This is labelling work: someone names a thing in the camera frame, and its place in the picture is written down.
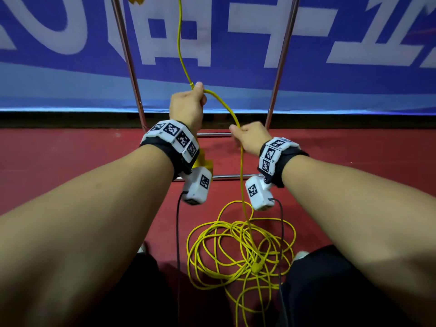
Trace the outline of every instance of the red floor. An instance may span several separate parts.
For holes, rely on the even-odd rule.
[[[274,136],[288,137],[312,157],[356,167],[419,188],[436,196],[436,131],[432,130],[272,130]],[[111,162],[138,147],[140,129],[2,129],[0,130],[0,214],[62,184],[88,170]],[[239,152],[230,138],[201,139],[206,157],[215,162],[215,174],[237,174]],[[256,173],[257,161],[245,158],[245,173]],[[175,211],[182,183],[174,183],[154,220],[147,241],[171,285],[174,283]],[[273,189],[284,205],[285,219],[297,230],[294,252],[313,251],[329,243],[319,227],[284,189]],[[238,181],[212,183],[208,201],[197,207],[183,204],[180,212],[181,258],[189,232],[199,224],[215,220],[228,202],[240,199]],[[278,217],[278,208],[259,215]],[[243,220],[242,208],[234,205],[224,220]],[[279,234],[280,225],[264,226]],[[238,285],[233,287],[238,292]],[[234,320],[221,290],[197,291],[183,281],[182,312],[188,326],[210,321],[210,326],[228,326]]]

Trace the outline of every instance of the yellow cable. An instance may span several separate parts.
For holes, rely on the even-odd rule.
[[[183,71],[189,81],[189,85],[191,89],[194,88],[194,83],[188,75],[188,71],[186,70],[185,64],[183,62],[182,54],[180,51],[180,36],[181,36],[181,26],[182,26],[182,1],[179,0],[179,27],[177,33],[177,50],[180,58],[180,63],[182,64]],[[212,95],[215,97],[223,106],[227,109],[227,111],[232,115],[233,120],[235,121],[238,127],[241,127],[239,121],[234,114],[234,112],[229,108],[229,106],[214,92],[205,89],[205,93]],[[236,327],[238,327],[238,312],[239,308],[242,309],[243,319],[245,325],[248,327],[247,319],[245,316],[246,311],[250,313],[262,313],[263,324],[266,326],[265,322],[265,311],[268,309],[271,300],[272,300],[272,290],[278,290],[279,284],[273,283],[271,280],[272,277],[278,277],[278,273],[274,271],[277,269],[277,265],[280,262],[279,254],[280,254],[280,240],[279,236],[275,236],[270,232],[260,228],[254,224],[252,221],[255,220],[276,220],[280,222],[279,218],[253,218],[254,209],[250,203],[244,202],[244,182],[243,182],[243,165],[244,165],[244,149],[241,145],[241,163],[240,163],[240,183],[241,183],[241,201],[232,201],[221,210],[218,215],[218,219],[216,221],[211,221],[204,223],[202,225],[194,228],[191,233],[188,235],[188,239],[186,240],[186,252],[188,254],[188,276],[191,283],[198,289],[201,290],[209,290],[218,287],[224,287],[225,292],[229,296],[229,298],[235,303],[235,315],[236,315]],[[224,210],[233,203],[242,203],[245,221],[235,221],[233,223],[229,223],[226,221],[221,221],[221,215]],[[247,210],[245,205],[251,207],[251,216],[248,218]],[[293,231],[292,242],[288,243],[283,239],[285,247],[283,248],[282,260],[286,261],[287,268],[282,275],[286,275],[291,267],[291,261],[286,257],[285,253],[287,251],[291,252],[292,259],[294,257],[294,253],[292,251],[292,245],[295,242],[296,232],[295,228],[286,220],[283,220],[286,225],[289,225]],[[189,240],[193,233],[200,229],[201,227],[208,226],[207,229],[202,231],[202,233],[198,236],[197,240],[193,243],[192,247],[189,247]],[[253,231],[260,233],[264,239],[256,246],[253,240]],[[241,251],[242,259],[236,261],[233,259],[224,248],[221,246],[221,239],[223,237],[230,237],[236,240],[239,243],[239,248]],[[209,238],[214,239],[214,252],[211,253],[206,246],[206,241]],[[217,243],[218,248],[221,250],[221,253],[226,256],[226,258],[230,261],[230,263],[223,263],[218,259],[217,256]],[[206,266],[206,263],[200,257],[200,248],[203,248],[204,251],[208,254],[210,258],[215,262],[215,270],[212,270]],[[191,265],[195,271],[196,281],[191,276]],[[237,271],[230,274],[225,274],[220,272],[220,266],[227,267],[232,269],[232,267],[237,268]],[[220,282],[216,284],[207,284],[202,281],[202,278],[199,272],[203,273],[205,276],[209,276],[213,279],[217,279]],[[239,296],[235,299],[231,293],[228,291],[227,286],[230,285],[234,281],[243,281],[243,290],[239,294]],[[256,286],[247,287],[248,282],[255,281]],[[247,292],[257,290],[261,305],[261,310],[254,310],[245,306],[244,296]],[[263,302],[262,290],[268,290],[268,302],[266,306]]]

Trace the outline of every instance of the white sneaker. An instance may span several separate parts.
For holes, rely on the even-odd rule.
[[[302,259],[304,257],[306,257],[309,253],[307,251],[298,251],[297,254],[294,256],[294,259],[292,260],[293,262],[298,260],[298,259]]]

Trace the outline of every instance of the right hand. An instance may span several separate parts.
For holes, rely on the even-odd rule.
[[[267,129],[259,121],[244,125],[241,128],[230,125],[229,130],[242,143],[245,151],[255,156],[259,156],[263,144],[272,139]]]

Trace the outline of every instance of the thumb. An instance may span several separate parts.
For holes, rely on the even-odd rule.
[[[204,85],[202,82],[197,82],[192,90],[195,98],[200,100],[204,95]]]
[[[239,141],[241,141],[242,136],[244,135],[244,131],[242,131],[238,126],[236,125],[230,125],[230,127],[228,128],[230,130],[230,132],[232,133],[232,135],[237,138]]]

